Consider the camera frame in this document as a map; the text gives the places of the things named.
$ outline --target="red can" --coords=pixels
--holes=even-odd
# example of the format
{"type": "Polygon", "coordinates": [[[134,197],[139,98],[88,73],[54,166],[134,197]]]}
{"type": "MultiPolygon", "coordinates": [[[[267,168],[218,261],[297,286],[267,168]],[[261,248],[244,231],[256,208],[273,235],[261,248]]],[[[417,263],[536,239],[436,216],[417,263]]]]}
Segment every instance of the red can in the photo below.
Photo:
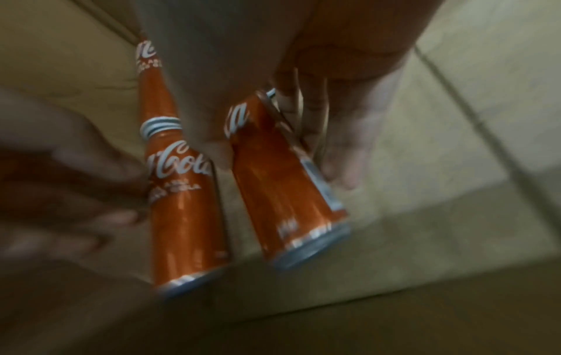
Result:
{"type": "Polygon", "coordinates": [[[214,168],[184,141],[161,62],[149,40],[137,48],[140,133],[148,141],[150,219],[155,286],[188,291],[229,263],[214,168]]]}
{"type": "Polygon", "coordinates": [[[265,258],[286,269],[350,234],[348,215],[269,98],[230,109],[233,173],[265,258]]]}

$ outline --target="skin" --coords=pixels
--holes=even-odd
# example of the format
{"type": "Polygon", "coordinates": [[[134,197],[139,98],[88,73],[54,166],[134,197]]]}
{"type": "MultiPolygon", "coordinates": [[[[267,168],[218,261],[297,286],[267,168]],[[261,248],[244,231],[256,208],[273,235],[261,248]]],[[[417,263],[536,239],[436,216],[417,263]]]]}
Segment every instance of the skin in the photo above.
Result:
{"type": "Polygon", "coordinates": [[[147,179],[85,117],[6,88],[0,112],[0,258],[76,259],[142,219],[93,197],[143,197],[147,179]]]}
{"type": "Polygon", "coordinates": [[[226,112],[271,80],[279,109],[312,151],[326,131],[325,177],[354,188],[411,47],[442,0],[134,3],[193,147],[229,168],[226,112]]]}

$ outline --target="stacked can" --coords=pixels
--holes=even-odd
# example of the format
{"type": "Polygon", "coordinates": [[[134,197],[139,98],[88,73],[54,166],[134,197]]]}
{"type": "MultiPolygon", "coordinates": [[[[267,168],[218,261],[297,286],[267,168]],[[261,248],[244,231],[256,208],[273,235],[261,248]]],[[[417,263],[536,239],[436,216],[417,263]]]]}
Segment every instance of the stacked can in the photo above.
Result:
{"type": "Polygon", "coordinates": [[[233,173],[265,258],[290,268],[350,234],[341,202],[269,98],[230,109],[233,173]]]}
{"type": "Polygon", "coordinates": [[[154,283],[173,296],[220,274],[229,253],[213,164],[183,140],[149,40],[138,45],[136,59],[140,133],[148,142],[154,283]]]}

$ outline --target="red aluminum can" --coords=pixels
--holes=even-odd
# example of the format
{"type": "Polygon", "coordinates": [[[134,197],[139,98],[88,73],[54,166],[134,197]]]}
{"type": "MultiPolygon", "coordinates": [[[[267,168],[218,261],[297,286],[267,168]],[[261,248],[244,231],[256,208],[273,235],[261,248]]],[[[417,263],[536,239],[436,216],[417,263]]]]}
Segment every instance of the red aluminum can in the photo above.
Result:
{"type": "Polygon", "coordinates": [[[228,113],[233,173],[265,258],[286,269],[350,234],[348,215],[270,99],[228,113]]]}
{"type": "Polygon", "coordinates": [[[154,283],[171,296],[215,277],[229,264],[229,253],[213,164],[184,141],[149,40],[140,42],[136,59],[140,133],[148,142],[154,283]]]}

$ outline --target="can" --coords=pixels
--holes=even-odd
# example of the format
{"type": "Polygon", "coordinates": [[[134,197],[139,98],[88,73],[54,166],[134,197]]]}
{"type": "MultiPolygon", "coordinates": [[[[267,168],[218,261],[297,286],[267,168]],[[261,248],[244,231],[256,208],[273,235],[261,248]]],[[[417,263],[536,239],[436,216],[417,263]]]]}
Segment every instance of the can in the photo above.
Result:
{"type": "Polygon", "coordinates": [[[136,53],[140,134],[147,141],[154,284],[166,296],[189,291],[229,264],[214,167],[183,139],[181,123],[149,40],[136,53]]]}
{"type": "Polygon", "coordinates": [[[291,268],[350,234],[348,214],[264,93],[233,106],[224,133],[264,257],[291,268]]]}

